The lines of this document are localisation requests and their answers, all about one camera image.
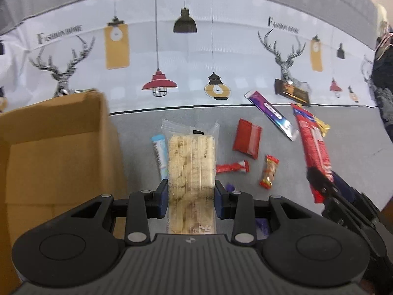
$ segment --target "yellow lantern illustration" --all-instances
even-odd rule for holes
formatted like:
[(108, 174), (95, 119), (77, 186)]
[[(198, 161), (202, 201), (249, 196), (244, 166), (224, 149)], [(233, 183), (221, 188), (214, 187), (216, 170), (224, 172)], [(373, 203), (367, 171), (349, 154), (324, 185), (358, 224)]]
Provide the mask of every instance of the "yellow lantern illustration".
[(221, 78), (216, 73), (213, 73), (209, 76), (209, 80), (209, 84), (205, 86), (205, 93), (216, 100), (228, 100), (231, 90), (221, 82)]
[(310, 44), (310, 58), (313, 71), (322, 72), (322, 49), (318, 35), (312, 38)]
[(107, 69), (126, 68), (130, 65), (128, 25), (116, 16), (104, 29)]

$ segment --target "yellow tag illustration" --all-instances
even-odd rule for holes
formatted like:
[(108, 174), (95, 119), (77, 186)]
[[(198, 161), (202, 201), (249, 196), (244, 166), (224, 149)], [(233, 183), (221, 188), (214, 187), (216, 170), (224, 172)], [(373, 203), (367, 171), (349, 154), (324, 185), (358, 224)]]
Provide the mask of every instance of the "yellow tag illustration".
[(128, 25), (117, 17), (104, 29), (107, 69), (126, 68), (130, 65)]
[(312, 38), (310, 44), (310, 58), (313, 71), (322, 72), (322, 49), (318, 35)]

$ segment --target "blue candy wrapper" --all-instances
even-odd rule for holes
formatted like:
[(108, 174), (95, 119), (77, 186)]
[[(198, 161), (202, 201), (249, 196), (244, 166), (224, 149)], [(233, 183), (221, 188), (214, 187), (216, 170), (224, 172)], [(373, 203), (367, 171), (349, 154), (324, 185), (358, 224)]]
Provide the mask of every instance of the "blue candy wrapper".
[(296, 130), (280, 112), (278, 112), (268, 100), (258, 91), (249, 91), (244, 95), (251, 103), (260, 109), (265, 115), (291, 140), (296, 140), (299, 131)]
[(151, 138), (156, 154), (158, 168), (160, 169), (161, 181), (168, 178), (168, 149), (165, 143), (165, 137), (158, 134)]

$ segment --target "dark brown candy wrapper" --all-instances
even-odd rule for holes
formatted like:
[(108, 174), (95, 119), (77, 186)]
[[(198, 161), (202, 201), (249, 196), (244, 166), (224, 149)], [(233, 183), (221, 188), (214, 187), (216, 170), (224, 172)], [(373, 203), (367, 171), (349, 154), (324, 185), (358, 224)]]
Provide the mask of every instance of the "dark brown candy wrapper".
[(274, 92), (280, 94), (288, 99), (299, 102), (305, 106), (310, 106), (309, 94), (294, 85), (285, 83), (282, 80), (276, 79), (274, 81)]

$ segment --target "deer head illustration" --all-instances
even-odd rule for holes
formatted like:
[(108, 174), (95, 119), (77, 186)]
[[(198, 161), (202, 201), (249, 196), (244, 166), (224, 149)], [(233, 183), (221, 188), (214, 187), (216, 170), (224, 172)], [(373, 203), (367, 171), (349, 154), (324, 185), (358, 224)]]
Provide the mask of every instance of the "deer head illustration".
[(85, 91), (85, 90), (69, 89), (68, 80), (76, 71), (75, 65), (77, 65), (79, 62), (81, 62), (89, 55), (90, 51), (93, 48), (94, 41), (96, 39), (95, 37), (93, 37), (90, 43), (90, 47), (88, 47), (87, 43), (80, 36), (77, 35), (76, 37), (78, 37), (78, 39), (80, 39), (80, 41), (82, 42), (82, 51), (80, 51), (79, 56), (77, 56), (75, 50), (72, 49), (73, 59), (68, 63), (67, 69), (63, 73), (60, 73), (58, 67), (53, 64), (51, 55), (48, 58), (48, 64), (42, 62), (41, 56), (42, 53), (44, 52), (45, 47), (42, 47), (40, 52), (38, 53), (37, 62), (34, 62), (32, 59), (29, 58), (32, 65), (34, 65), (36, 68), (40, 70), (52, 72), (51, 74), (52, 78), (58, 81), (54, 97), (73, 94), (73, 93), (80, 93)]
[(306, 47), (306, 43), (304, 43), (304, 46), (302, 48), (301, 44), (300, 44), (300, 41), (299, 41), (299, 39), (296, 36), (296, 40), (297, 40), (297, 43), (298, 43), (297, 50), (295, 51), (295, 48), (292, 45), (292, 52), (288, 55), (286, 61), (283, 61), (282, 58), (281, 58), (281, 53), (276, 49), (277, 41), (274, 42), (273, 48), (272, 48), (272, 45), (269, 44), (269, 42), (268, 42), (268, 36), (269, 36), (269, 34), (272, 31), (273, 30), (270, 30), (265, 35), (263, 40), (262, 40), (261, 35), (259, 34), (259, 31), (258, 31), (258, 37), (259, 37), (259, 41), (261, 41), (261, 43), (265, 47), (265, 49), (274, 54), (276, 63), (280, 66), (280, 69), (281, 69), (281, 80), (286, 82), (286, 83), (288, 83), (288, 84), (293, 84), (297, 88), (303, 89), (304, 91), (308, 91), (309, 93), (311, 93), (311, 88), (308, 85), (308, 83), (301, 82), (301, 81), (293, 78), (292, 75), (291, 75), (291, 72), (289, 71), (289, 68), (294, 63), (293, 59), (298, 57), (298, 56), (300, 56), (303, 53), (304, 48)]
[(371, 99), (375, 102), (375, 91), (377, 90), (377, 87), (374, 85), (374, 82), (371, 78), (373, 73), (373, 65), (374, 63), (370, 61), (366, 55), (364, 55), (362, 64), (360, 65), (360, 71), (363, 75), (364, 82), (366, 82), (368, 85)]

